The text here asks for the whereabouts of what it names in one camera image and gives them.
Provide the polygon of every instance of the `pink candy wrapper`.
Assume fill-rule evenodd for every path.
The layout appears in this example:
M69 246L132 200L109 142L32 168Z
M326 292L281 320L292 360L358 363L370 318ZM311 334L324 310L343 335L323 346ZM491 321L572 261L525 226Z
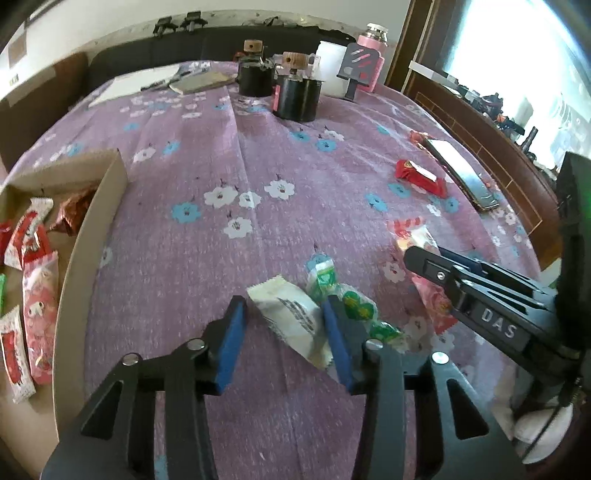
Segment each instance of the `pink candy wrapper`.
M387 222L388 231L393 235L396 247L404 255L409 247L422 247L434 254L440 255L437 243L427 230L422 218ZM433 322L433 329L441 335L448 328L457 323L457 319L450 315L452 304L443 292L443 288L419 275L408 272L410 279L418 290L429 318Z
M22 315L31 376L39 385L51 383L58 295L57 252L26 263L22 272Z
M27 365L18 305L0 319L0 339L4 367L14 396L12 400L14 403L20 403L35 394L35 385Z

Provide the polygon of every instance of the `purple bedsheet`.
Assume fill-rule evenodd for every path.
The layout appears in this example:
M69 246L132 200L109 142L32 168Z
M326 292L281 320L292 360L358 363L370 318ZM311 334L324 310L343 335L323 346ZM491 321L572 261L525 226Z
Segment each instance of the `purple bedsheet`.
M317 251L334 259L340 281L376 301L382 319L404 327L415 348L448 352L477 392L493 398L513 363L462 324L433 335L417 290L392 257L385 221L422 216L440 246L534 278L538 263L498 189L502 208L479 215L453 183L450 198L439 200L395 181L400 158L443 175L410 142L416 130L450 141L492 182L420 107L380 87L358 92L355 103L322 96L317 119L297 124L276 118L270 99L242 98L233 85L88 108L104 88L56 123L14 169L101 148L118 148L128 169L92 297L87 394L125 353L164 355L199 336L248 286L277 274L302 286ZM252 305L249 314L233 382L207 401L220 479L350 478L364 398L348 396L283 345ZM409 415L411 440L413 421ZM162 468L159 458L159 475Z

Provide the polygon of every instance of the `brown candy wrapper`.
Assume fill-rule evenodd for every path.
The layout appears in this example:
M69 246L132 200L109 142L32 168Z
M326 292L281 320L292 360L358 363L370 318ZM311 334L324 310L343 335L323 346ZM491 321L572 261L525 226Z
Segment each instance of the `brown candy wrapper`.
M56 222L49 227L49 231L77 235L95 193L96 187L89 188L61 202Z

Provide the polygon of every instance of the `smartphone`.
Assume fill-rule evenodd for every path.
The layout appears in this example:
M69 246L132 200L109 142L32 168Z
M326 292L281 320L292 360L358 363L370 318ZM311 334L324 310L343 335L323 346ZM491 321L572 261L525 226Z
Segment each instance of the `smartphone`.
M499 202L495 200L482 179L451 143L427 139L423 146L444 165L476 208L490 210L499 206Z

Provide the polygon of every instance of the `blue gripper pad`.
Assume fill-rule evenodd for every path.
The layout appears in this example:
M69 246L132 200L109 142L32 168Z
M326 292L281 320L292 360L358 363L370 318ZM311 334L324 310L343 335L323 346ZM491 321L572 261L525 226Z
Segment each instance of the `blue gripper pad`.
M236 360L240 354L244 340L246 302L244 298L235 296L230 302L224 320L228 321L222 344L217 351L217 374L215 384L219 394L232 380Z

